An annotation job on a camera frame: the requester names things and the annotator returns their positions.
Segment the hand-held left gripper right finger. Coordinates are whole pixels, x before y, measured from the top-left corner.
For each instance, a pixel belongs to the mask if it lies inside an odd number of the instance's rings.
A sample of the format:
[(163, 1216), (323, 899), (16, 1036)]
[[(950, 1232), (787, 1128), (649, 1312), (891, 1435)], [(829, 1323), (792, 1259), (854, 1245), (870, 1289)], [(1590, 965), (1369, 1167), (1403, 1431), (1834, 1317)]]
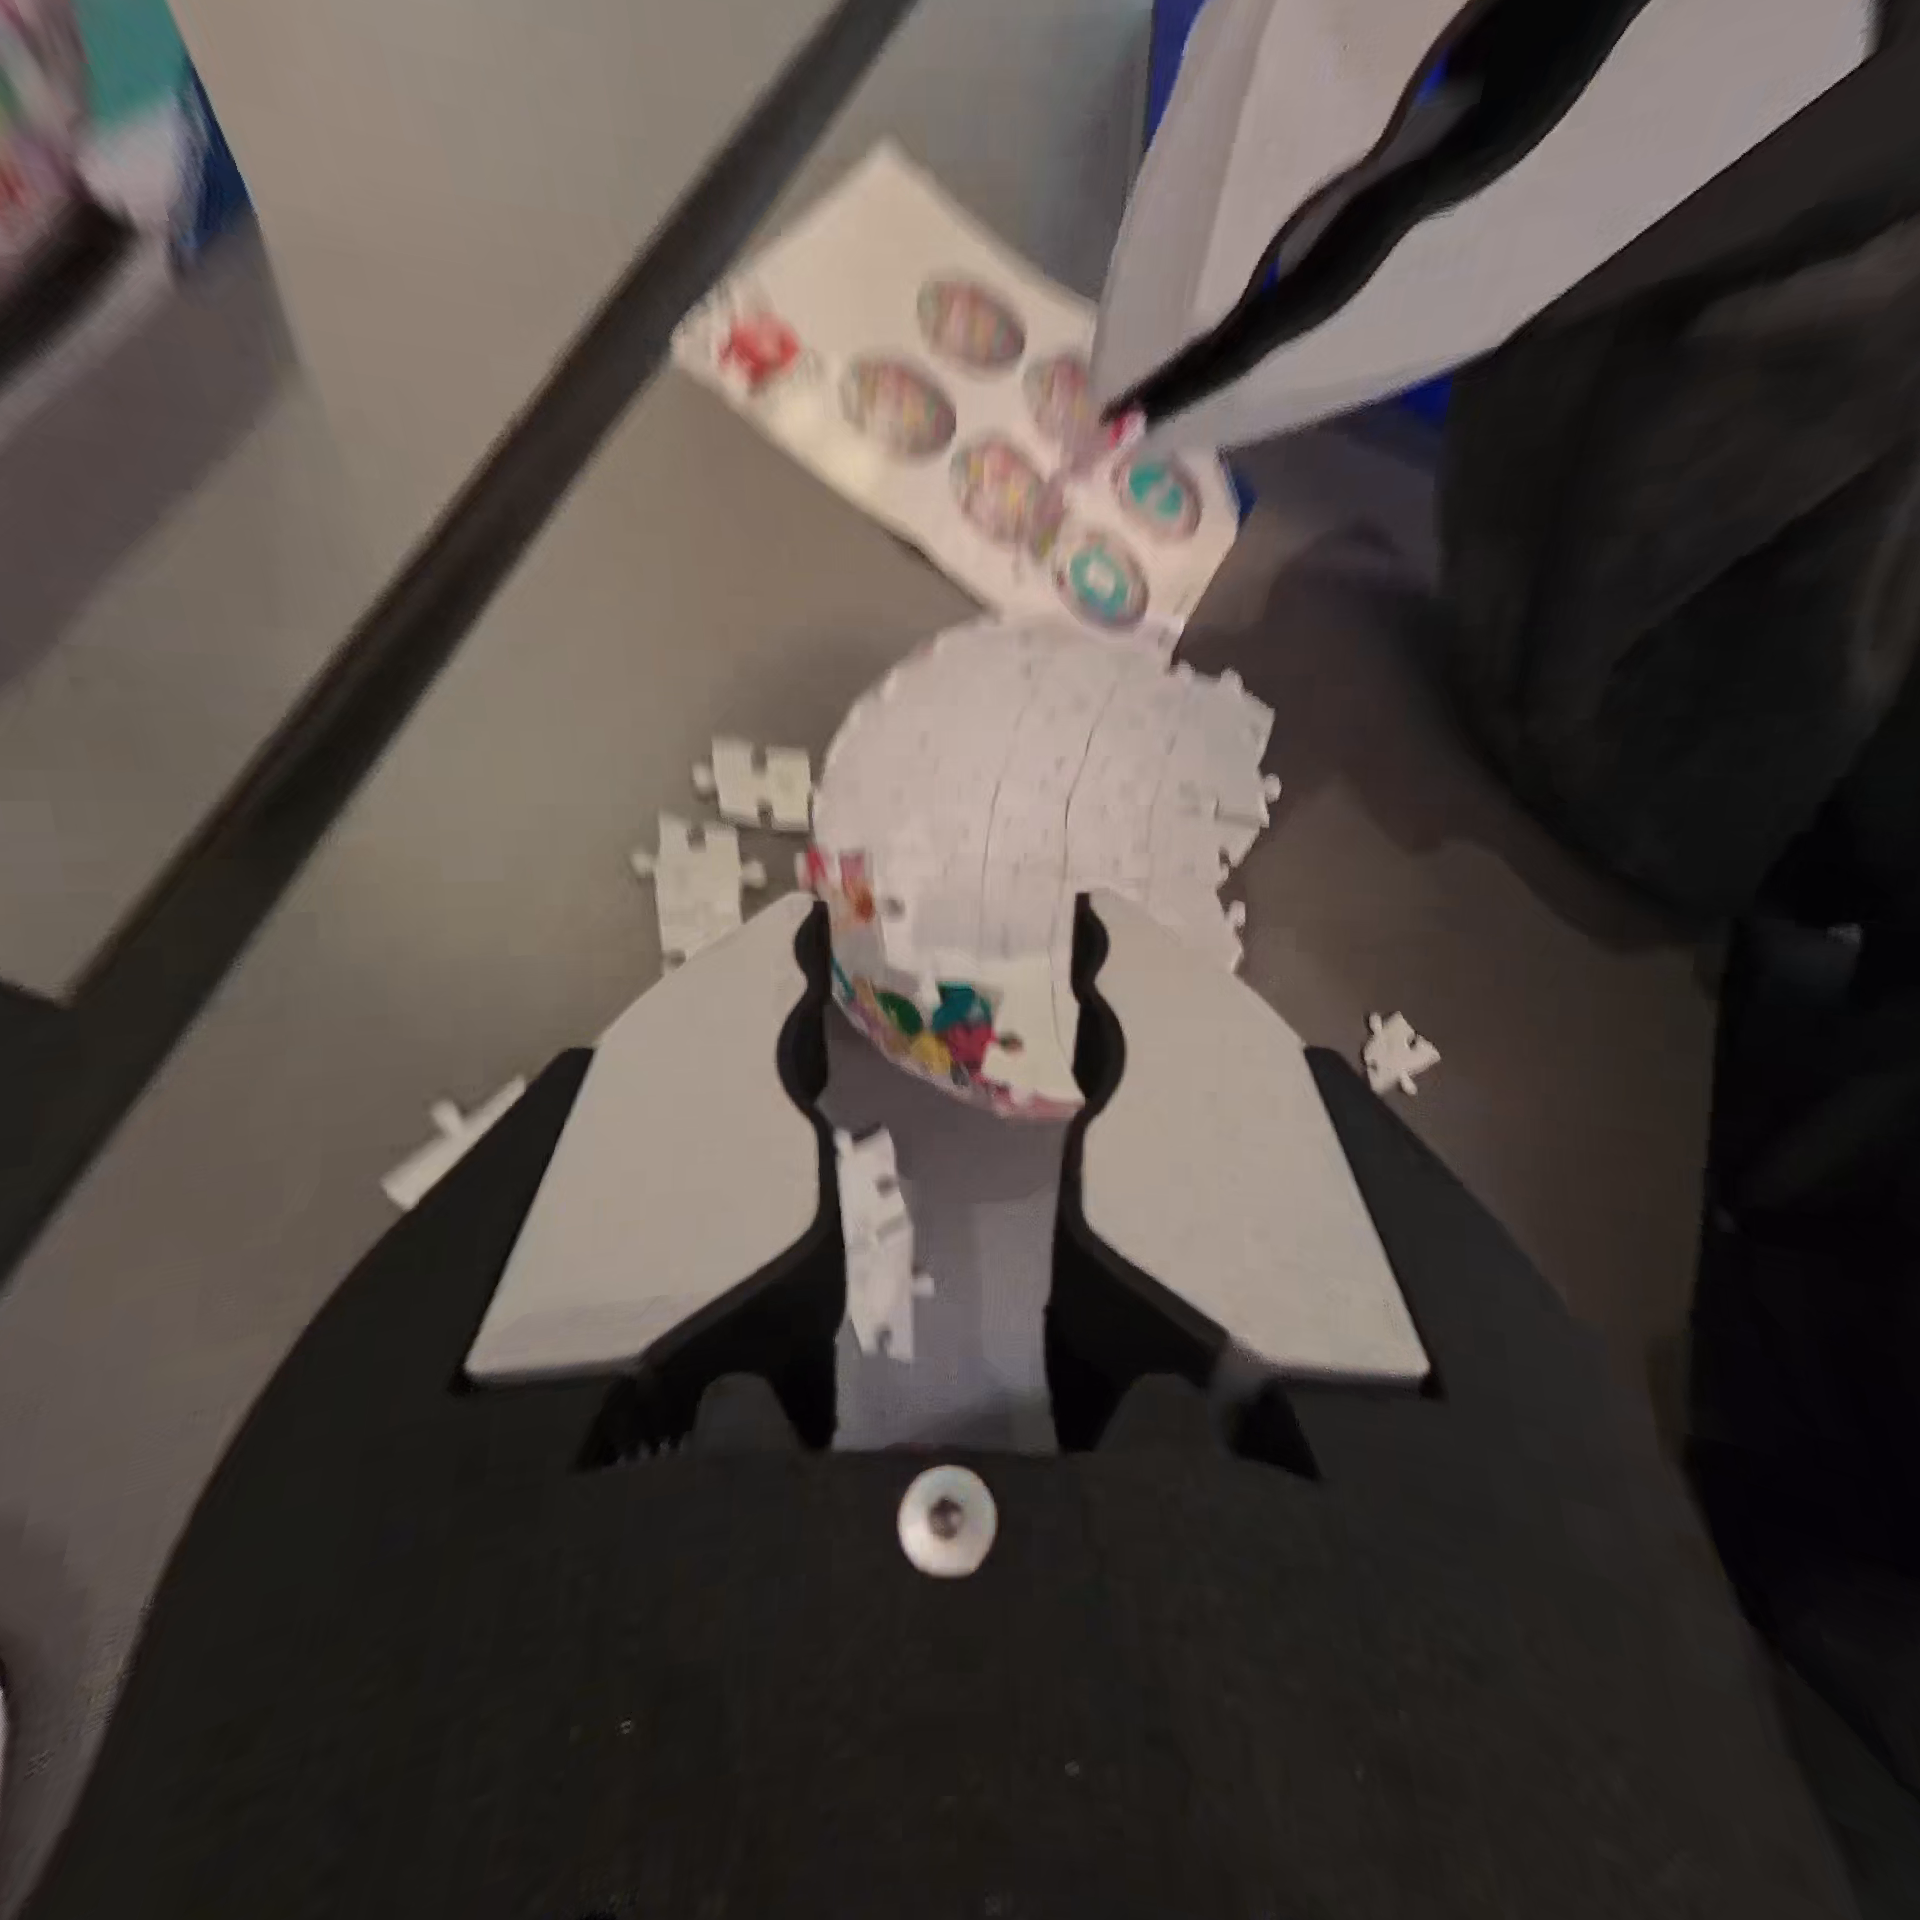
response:
[(1307, 1454), (1294, 1392), (1432, 1399), (1310, 1044), (1135, 900), (1073, 900), (1073, 1077), (1053, 1207), (1053, 1439), (1089, 1454), (1145, 1378), (1231, 1454)]

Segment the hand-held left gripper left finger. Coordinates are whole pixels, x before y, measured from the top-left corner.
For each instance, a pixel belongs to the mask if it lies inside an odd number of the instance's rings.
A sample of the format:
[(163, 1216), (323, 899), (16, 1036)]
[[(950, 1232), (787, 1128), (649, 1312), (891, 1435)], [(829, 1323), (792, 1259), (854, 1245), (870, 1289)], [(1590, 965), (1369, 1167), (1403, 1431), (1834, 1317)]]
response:
[(829, 916), (792, 893), (595, 1041), (502, 1263), (469, 1384), (615, 1381), (615, 1447), (674, 1445), (709, 1384), (766, 1381), (834, 1435)]

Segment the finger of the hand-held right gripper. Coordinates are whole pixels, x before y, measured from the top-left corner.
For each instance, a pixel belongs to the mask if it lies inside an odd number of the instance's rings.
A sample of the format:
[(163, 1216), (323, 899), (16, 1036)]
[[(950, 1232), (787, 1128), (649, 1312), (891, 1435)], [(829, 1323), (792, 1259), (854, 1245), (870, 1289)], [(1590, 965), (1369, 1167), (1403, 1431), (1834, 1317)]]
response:
[(1416, 384), (1502, 335), (1441, 292), (1369, 295), (1432, 222), (1393, 205), (1478, 109), (1458, 42), (1495, 2), (1203, 2), (1096, 305), (1110, 427), (1285, 427)]
[[(1483, 58), (1478, 109), (1393, 195), (1432, 222), (1369, 295), (1437, 277), (1421, 307), (1489, 322), (1498, 351), (1811, 109), (1891, 79), (1892, 2), (1495, 2), (1458, 53)], [(1330, 418), (1118, 432), (1165, 455), (1238, 452)]]

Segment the partly built puzzle ball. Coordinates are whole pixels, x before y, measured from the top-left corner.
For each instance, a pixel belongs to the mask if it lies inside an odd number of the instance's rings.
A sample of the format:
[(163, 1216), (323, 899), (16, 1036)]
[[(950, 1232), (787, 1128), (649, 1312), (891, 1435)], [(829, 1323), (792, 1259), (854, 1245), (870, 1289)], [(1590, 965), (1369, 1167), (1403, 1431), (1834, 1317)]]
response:
[(1278, 799), (1272, 709), (1058, 619), (972, 619), (842, 717), (810, 803), (842, 1015), (902, 1070), (1007, 1121), (1067, 1121), (1088, 893), (1241, 966), (1224, 894)]

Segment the puzzle instruction leaflet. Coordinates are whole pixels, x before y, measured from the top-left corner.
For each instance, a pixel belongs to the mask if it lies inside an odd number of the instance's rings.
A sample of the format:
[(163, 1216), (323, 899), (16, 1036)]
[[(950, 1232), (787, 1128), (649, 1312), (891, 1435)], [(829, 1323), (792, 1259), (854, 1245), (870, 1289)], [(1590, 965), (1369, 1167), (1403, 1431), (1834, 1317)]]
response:
[(882, 139), (672, 333), (672, 364), (1003, 617), (1172, 660), (1241, 505), (1089, 394), (1095, 307)]

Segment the puzzle ball cardboard box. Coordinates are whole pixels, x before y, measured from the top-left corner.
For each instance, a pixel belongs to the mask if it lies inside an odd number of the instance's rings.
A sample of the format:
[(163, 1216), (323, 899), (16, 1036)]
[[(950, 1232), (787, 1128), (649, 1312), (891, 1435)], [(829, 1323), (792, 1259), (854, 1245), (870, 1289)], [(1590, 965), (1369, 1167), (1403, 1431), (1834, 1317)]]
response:
[(177, 2), (2, 2), (2, 381), (252, 212)]

